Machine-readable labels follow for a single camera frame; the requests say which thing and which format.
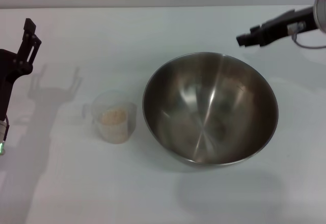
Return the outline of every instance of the bowl rim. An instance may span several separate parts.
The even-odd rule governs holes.
[[[272,97],[273,97],[273,101],[274,101],[274,103],[275,103],[275,105],[276,105],[276,123],[275,123],[275,125],[274,125],[274,128],[273,128],[273,130],[272,130],[272,132],[271,132],[269,138],[266,140],[266,142],[264,143],[264,145],[261,146],[261,147],[260,147],[260,148],[255,152],[255,153],[253,153],[253,154],[247,156],[246,158],[243,158],[243,159],[240,159],[240,160],[237,160],[237,161],[233,161],[233,162],[228,162],[228,163],[203,163],[203,162],[196,162],[196,161],[194,161],[194,160],[191,160],[191,159],[188,159],[188,158],[186,158],[186,157],[184,157],[184,156],[181,156],[181,155],[179,155],[178,153],[174,152],[172,149],[170,149],[170,148],[164,146],[164,145],[160,142],[160,140],[156,137],[156,135],[153,133],[151,127],[149,126],[149,124],[148,124],[148,122],[147,122],[146,115],[145,115],[145,111],[144,111],[144,98],[145,98],[145,95],[146,95],[147,87],[148,87],[149,83],[152,81],[153,77],[156,75],[156,73],[157,73],[159,70],[161,70],[161,68],[163,68],[164,66],[168,65],[169,63],[171,63],[171,62],[173,62],[173,61],[175,61],[175,60],[177,60],[177,59],[180,59],[180,58],[183,58],[183,57],[186,57],[186,56],[192,56],[192,55],[195,55],[195,54],[196,54],[196,55],[197,55],[197,54],[213,54],[213,55],[217,55],[217,56],[228,57],[228,58],[234,59],[234,60],[236,60],[236,61],[238,61],[238,62],[241,62],[241,63],[243,63],[245,66],[248,66],[249,68],[253,69],[253,70],[258,74],[258,76],[260,76],[260,77],[262,78],[262,80],[264,80],[264,81],[266,82],[268,89],[271,91],[271,94],[272,94]],[[218,53],[218,52],[192,52],[192,53],[188,53],[188,54],[184,54],[184,55],[178,56],[178,57],[176,57],[176,58],[174,58],[174,59],[172,59],[172,60],[170,60],[170,61],[164,63],[163,65],[161,65],[161,66],[160,66],[160,67],[159,67],[159,68],[158,68],[158,69],[157,69],[157,70],[152,74],[152,76],[149,78],[149,80],[148,80],[148,82],[147,82],[147,84],[146,84],[146,86],[145,86],[144,93],[143,93],[143,99],[142,99],[142,109],[143,109],[143,116],[144,116],[144,119],[145,119],[145,122],[146,122],[147,128],[149,129],[149,131],[151,132],[151,134],[153,135],[153,137],[155,138],[155,140],[156,140],[156,141],[157,141],[157,142],[158,142],[162,147],[164,147],[167,151],[169,151],[170,153],[172,153],[172,154],[174,154],[174,155],[176,155],[176,156],[182,158],[183,160],[186,160],[186,161],[191,162],[191,163],[195,163],[195,164],[197,164],[197,165],[227,166],[227,165],[232,165],[232,164],[237,164],[237,163],[243,162],[243,161],[245,161],[245,160],[247,160],[247,159],[249,159],[249,158],[255,156],[255,155],[258,154],[258,153],[259,153],[263,148],[265,148],[266,145],[270,142],[271,138],[272,138],[272,137],[274,136],[274,134],[275,134],[275,131],[276,131],[276,128],[277,128],[277,125],[278,125],[278,121],[279,121],[279,106],[278,106],[277,99],[276,99],[276,96],[275,96],[275,94],[274,94],[274,91],[273,91],[273,89],[271,88],[271,86],[270,86],[270,84],[268,83],[268,81],[267,81],[267,80],[266,80],[266,79],[265,79],[265,78],[264,78],[264,77],[263,77],[263,76],[262,76],[262,75],[261,75],[261,74],[260,74],[256,69],[254,69],[252,66],[250,66],[250,65],[247,64],[246,62],[244,62],[244,61],[242,61],[242,60],[239,60],[239,59],[237,59],[237,58],[235,58],[235,57],[229,56],[229,55],[227,55],[227,54],[222,54],[222,53]]]

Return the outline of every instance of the white tabletop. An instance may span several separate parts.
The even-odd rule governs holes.
[[[42,40],[34,71],[17,80],[8,109],[0,223],[325,223],[326,50],[300,49],[290,38],[239,48],[235,39],[291,8],[0,10],[0,48],[18,51],[26,17]],[[326,44],[319,31],[298,40]],[[185,165],[145,124],[150,76],[199,51],[243,60],[276,95],[274,137],[241,164]],[[136,129],[121,145],[98,137],[84,106],[111,89],[137,105]]]

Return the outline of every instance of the mixing bowl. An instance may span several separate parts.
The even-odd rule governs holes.
[[[211,52],[169,61],[150,78],[143,97],[157,141],[186,160],[225,165],[266,146],[278,121],[268,82],[251,66]]]

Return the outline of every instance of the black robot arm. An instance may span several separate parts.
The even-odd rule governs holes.
[[[300,47],[320,49],[325,46],[304,46],[296,41],[297,34],[320,29],[326,33],[326,0],[315,0],[313,6],[299,11],[290,10],[262,25],[250,28],[250,33],[236,37],[239,46],[266,46],[286,36],[292,36]]]
[[[40,39],[35,35],[35,29],[32,20],[26,19],[18,53],[0,49],[0,143],[6,139],[9,128],[6,114],[14,82],[32,72],[33,62],[41,45]]]

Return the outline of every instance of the green light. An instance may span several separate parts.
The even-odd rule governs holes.
[[[0,155],[3,155],[4,153],[4,143],[0,143]]]

